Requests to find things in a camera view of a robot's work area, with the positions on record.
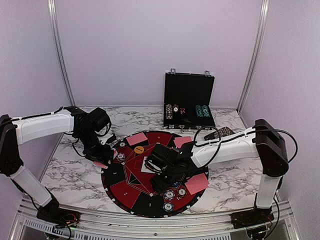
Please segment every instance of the open case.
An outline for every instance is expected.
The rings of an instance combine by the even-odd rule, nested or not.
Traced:
[[[214,126],[209,108],[215,77],[204,74],[165,74],[163,126],[170,129],[199,129]]]

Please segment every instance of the red and black mat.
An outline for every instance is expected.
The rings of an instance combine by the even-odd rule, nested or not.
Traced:
[[[101,174],[106,193],[120,208],[142,217],[169,217],[187,210],[205,192],[189,193],[184,183],[190,174],[184,175],[167,192],[158,194],[150,183],[156,174],[141,172],[144,158],[151,154],[157,143],[174,148],[174,139],[180,136],[164,131],[144,131],[143,134],[147,138],[143,142],[130,146],[125,138],[114,146],[118,155],[113,164]],[[136,147],[140,150],[143,147],[143,152],[136,153]],[[193,175],[202,173],[208,178],[208,168],[200,169]]]

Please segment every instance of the pink paper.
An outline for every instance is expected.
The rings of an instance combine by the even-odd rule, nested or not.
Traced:
[[[141,143],[143,141],[146,141],[146,140],[148,140],[148,138],[146,137],[146,135],[143,132],[140,132],[136,135],[128,136],[126,138],[126,140],[128,141],[129,145],[132,146],[132,145],[136,145],[138,143]]]
[[[209,186],[209,181],[204,173],[191,177],[186,183],[186,188],[191,195],[196,194]]]
[[[173,141],[175,146],[179,149],[183,144],[192,142],[192,138],[190,136],[181,136],[176,137]]]

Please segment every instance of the robotic arm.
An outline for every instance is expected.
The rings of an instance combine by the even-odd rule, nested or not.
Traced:
[[[39,204],[39,219],[61,224],[67,215],[78,216],[79,213],[59,208],[57,199],[24,166],[18,146],[44,136],[73,132],[72,136],[83,143],[86,159],[109,165],[114,151],[108,144],[101,144],[98,138],[101,135],[96,133],[104,127],[107,127],[107,133],[111,121],[101,108],[90,113],[71,106],[30,117],[3,115],[0,117],[0,173],[10,177],[20,190]]]
[[[162,193],[183,174],[230,160],[257,158],[263,173],[254,208],[231,215],[234,228],[249,227],[273,220],[272,203],[289,164],[285,139],[264,119],[255,126],[220,140],[188,142],[179,150],[157,144],[146,161],[146,167],[158,174],[151,179],[153,188]]]

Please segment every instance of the marble surface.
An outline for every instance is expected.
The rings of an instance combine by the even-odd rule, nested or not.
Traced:
[[[83,107],[86,112],[94,108]],[[110,116],[111,130],[118,140],[144,131],[168,131],[181,136],[178,129],[163,128],[162,107],[104,107]],[[235,110],[212,109],[216,127],[229,127],[235,133],[245,129]],[[199,135],[199,140],[209,132]],[[72,149],[75,139],[64,135],[43,176],[42,183],[53,193],[61,204],[126,213],[114,204],[106,194],[101,180],[101,168]],[[81,153],[81,143],[76,144]],[[259,160],[242,159],[215,163],[209,169],[209,188],[200,200],[181,214],[230,211],[252,207],[259,188],[262,165]]]

